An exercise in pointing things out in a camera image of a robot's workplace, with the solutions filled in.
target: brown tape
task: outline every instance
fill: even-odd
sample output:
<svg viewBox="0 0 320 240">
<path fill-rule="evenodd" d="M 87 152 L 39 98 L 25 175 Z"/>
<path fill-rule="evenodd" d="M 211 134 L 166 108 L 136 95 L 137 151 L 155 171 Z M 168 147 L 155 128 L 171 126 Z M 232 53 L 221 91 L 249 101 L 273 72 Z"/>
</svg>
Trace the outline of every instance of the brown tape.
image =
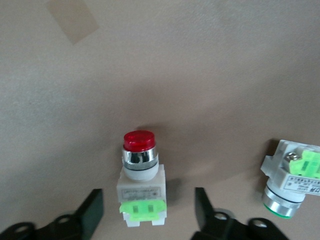
<svg viewBox="0 0 320 240">
<path fill-rule="evenodd" d="M 46 7 L 72 44 L 99 28 L 84 0 L 50 0 Z"/>
</svg>

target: green terminal block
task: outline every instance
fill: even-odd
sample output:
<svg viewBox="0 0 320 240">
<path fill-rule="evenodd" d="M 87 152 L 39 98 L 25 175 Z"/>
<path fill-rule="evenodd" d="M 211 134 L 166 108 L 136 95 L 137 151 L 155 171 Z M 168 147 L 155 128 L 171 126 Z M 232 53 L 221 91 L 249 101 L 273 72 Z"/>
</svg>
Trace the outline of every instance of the green terminal block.
<svg viewBox="0 0 320 240">
<path fill-rule="evenodd" d="M 166 211 L 163 200 L 126 201 L 121 204 L 120 213 L 130 214 L 130 221 L 148 222 L 159 220 L 159 213 Z"/>
<path fill-rule="evenodd" d="M 290 161 L 289 169 L 292 175 L 320 179 L 320 153 L 303 151 L 301 159 Z"/>
</svg>

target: white plastic housing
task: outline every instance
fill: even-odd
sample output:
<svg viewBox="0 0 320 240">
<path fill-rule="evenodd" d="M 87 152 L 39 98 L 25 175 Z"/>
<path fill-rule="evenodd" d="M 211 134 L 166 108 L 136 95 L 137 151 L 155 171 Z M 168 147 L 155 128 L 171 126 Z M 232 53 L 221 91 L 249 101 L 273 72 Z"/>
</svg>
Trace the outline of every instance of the white plastic housing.
<svg viewBox="0 0 320 240">
<path fill-rule="evenodd" d="M 120 179 L 116 186 L 118 201 L 123 203 L 138 200 L 164 200 L 164 202 L 167 203 L 165 167 L 163 164 L 157 164 L 153 168 L 157 169 L 157 173 L 152 179 L 135 181 L 127 176 L 128 169 L 122 167 Z M 144 171 L 146 170 L 134 171 L 134 174 L 144 176 Z M 152 221 L 152 225 L 164 225 L 167 211 L 160 212 L 159 217 L 159 220 Z M 140 222 L 130 221 L 129 214 L 123 213 L 123 219 L 126 221 L 128 227 L 140 226 Z"/>
<path fill-rule="evenodd" d="M 157 172 L 159 170 L 159 162 L 157 162 L 155 166 L 153 166 L 149 169 L 146 169 L 146 170 L 136 171 L 136 170 L 131 170 L 131 169 L 128 169 L 125 167 L 123 167 L 122 169 L 123 169 L 125 175 L 129 179 L 137 181 L 137 182 L 145 182 L 145 181 L 149 181 L 149 180 L 153 179 L 157 175 Z"/>
</svg>

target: green plastic clip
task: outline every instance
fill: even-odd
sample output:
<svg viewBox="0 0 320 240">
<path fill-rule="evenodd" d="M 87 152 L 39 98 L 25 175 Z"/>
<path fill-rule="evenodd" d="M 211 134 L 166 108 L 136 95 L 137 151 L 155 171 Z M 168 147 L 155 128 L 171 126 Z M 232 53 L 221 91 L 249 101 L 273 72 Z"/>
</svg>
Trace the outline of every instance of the green plastic clip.
<svg viewBox="0 0 320 240">
<path fill-rule="evenodd" d="M 319 179 L 320 153 L 306 150 L 303 151 L 301 159 L 290 161 L 289 169 L 292 175 Z"/>
<path fill-rule="evenodd" d="M 130 214 L 130 221 L 147 222 L 159 220 L 159 213 L 167 210 L 167 204 L 164 200 L 125 201 L 119 210 Z"/>
</svg>

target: bracket hole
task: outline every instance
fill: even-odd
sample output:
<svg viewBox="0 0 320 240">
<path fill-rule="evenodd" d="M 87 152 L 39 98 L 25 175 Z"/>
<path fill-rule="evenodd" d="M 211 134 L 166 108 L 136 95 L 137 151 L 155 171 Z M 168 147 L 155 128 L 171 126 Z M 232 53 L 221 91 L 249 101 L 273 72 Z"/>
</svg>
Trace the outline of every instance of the bracket hole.
<svg viewBox="0 0 320 240">
<path fill-rule="evenodd" d="M 66 222 L 68 222 L 70 219 L 69 219 L 69 217 L 63 217 L 63 218 L 61 218 L 61 219 L 59 219 L 59 221 L 58 221 L 58 223 L 59 224 L 64 224 L 64 223 L 66 223 Z"/>
<path fill-rule="evenodd" d="M 20 226 L 16 230 L 14 230 L 16 233 L 21 233 L 27 230 L 29 227 L 28 226 Z"/>
<path fill-rule="evenodd" d="M 214 217 L 215 217 L 216 219 L 219 219 L 219 220 L 227 220 L 226 215 L 224 215 L 223 213 L 220 213 L 220 212 L 216 213 L 216 214 L 214 215 Z"/>
<path fill-rule="evenodd" d="M 257 219 L 253 220 L 253 224 L 259 228 L 266 228 L 267 227 L 267 225 L 263 221 L 257 220 Z"/>
</svg>

